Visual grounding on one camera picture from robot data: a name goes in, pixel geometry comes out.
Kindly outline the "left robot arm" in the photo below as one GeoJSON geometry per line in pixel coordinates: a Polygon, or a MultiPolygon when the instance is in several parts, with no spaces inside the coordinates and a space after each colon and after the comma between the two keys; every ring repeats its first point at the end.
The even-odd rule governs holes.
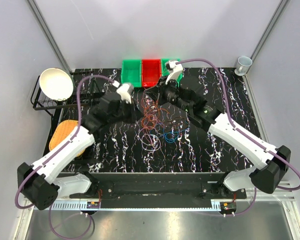
{"type": "Polygon", "coordinates": [[[48,208],[57,198],[73,194],[93,198],[98,193],[98,181],[89,173],[59,177],[60,172],[81,151],[102,139],[111,124],[135,122],[139,113],[131,90],[121,86],[104,94],[57,147],[31,165],[24,162],[17,168],[17,193],[39,210],[48,208]]]}

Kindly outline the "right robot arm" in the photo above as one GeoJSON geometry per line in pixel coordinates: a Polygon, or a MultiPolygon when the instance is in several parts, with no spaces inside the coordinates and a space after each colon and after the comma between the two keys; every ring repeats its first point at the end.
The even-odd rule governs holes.
{"type": "Polygon", "coordinates": [[[191,77],[180,82],[166,79],[161,77],[145,93],[159,105],[170,103],[187,112],[191,124],[226,141],[253,164],[252,168],[225,173],[217,185],[218,195],[226,199],[239,189],[253,187],[272,194],[289,169],[286,163],[291,150],[269,144],[237,124],[197,92],[200,84],[191,85],[191,77]]]}

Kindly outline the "right green plastic bin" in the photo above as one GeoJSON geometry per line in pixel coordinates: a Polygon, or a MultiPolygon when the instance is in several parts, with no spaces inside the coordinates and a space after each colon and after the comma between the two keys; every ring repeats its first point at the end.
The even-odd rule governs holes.
{"type": "MultiPolygon", "coordinates": [[[[162,58],[161,59],[161,75],[162,76],[168,76],[170,74],[169,70],[167,69],[166,67],[166,63],[169,62],[169,61],[180,61],[181,59],[180,58],[173,58],[173,59],[170,59],[170,58],[162,58]]],[[[183,78],[184,76],[184,73],[181,72],[181,74],[179,75],[179,77],[176,79],[177,83],[179,84],[180,83],[180,80],[183,78]]]]}

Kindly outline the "green plastic bin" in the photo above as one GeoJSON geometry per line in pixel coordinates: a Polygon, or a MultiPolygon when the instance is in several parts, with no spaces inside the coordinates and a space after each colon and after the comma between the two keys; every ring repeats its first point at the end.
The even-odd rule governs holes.
{"type": "MultiPolygon", "coordinates": [[[[173,58],[173,59],[170,59],[170,58],[162,58],[161,59],[161,75],[162,76],[168,76],[170,74],[169,70],[167,69],[166,67],[166,63],[169,62],[169,61],[180,61],[181,59],[180,58],[173,58]]],[[[181,74],[179,75],[179,77],[176,79],[177,83],[179,84],[180,83],[180,80],[183,78],[184,76],[184,73],[181,72],[181,74]]]]}
{"type": "Polygon", "coordinates": [[[122,61],[121,83],[131,83],[135,88],[142,87],[142,61],[140,59],[122,61]]]}

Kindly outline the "red plastic bin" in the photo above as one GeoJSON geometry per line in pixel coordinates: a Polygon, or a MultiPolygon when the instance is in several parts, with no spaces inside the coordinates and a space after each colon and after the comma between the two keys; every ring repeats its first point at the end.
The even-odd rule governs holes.
{"type": "Polygon", "coordinates": [[[160,59],[143,59],[141,61],[141,85],[144,88],[155,86],[162,75],[160,59]]]}

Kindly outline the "left green plastic bin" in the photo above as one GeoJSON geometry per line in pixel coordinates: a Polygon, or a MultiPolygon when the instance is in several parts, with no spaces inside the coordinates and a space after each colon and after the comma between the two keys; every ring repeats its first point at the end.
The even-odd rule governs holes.
{"type": "Polygon", "coordinates": [[[122,61],[121,83],[131,83],[135,88],[142,87],[142,61],[140,59],[122,61]]]}

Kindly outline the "white bowl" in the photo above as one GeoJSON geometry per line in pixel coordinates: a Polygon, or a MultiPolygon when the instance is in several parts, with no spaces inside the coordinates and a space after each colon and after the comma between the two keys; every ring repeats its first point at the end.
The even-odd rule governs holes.
{"type": "Polygon", "coordinates": [[[67,100],[74,91],[72,77],[59,68],[44,70],[39,76],[39,86],[48,98],[55,101],[67,100]]]}

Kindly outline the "white mug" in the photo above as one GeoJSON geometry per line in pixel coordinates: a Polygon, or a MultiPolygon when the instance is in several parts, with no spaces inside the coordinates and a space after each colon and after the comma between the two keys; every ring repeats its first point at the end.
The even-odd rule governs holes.
{"type": "Polygon", "coordinates": [[[253,61],[251,58],[249,58],[248,56],[240,56],[237,59],[236,62],[236,67],[234,69],[234,73],[237,76],[244,76],[247,71],[249,70],[249,68],[251,67],[251,65],[253,64],[253,61]]]}

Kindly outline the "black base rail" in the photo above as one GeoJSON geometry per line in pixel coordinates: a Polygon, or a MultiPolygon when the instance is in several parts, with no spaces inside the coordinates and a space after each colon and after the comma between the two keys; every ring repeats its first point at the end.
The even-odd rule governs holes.
{"type": "Polygon", "coordinates": [[[219,184],[223,173],[94,173],[101,207],[123,209],[198,209],[211,200],[245,200],[245,189],[235,193],[219,184]]]}

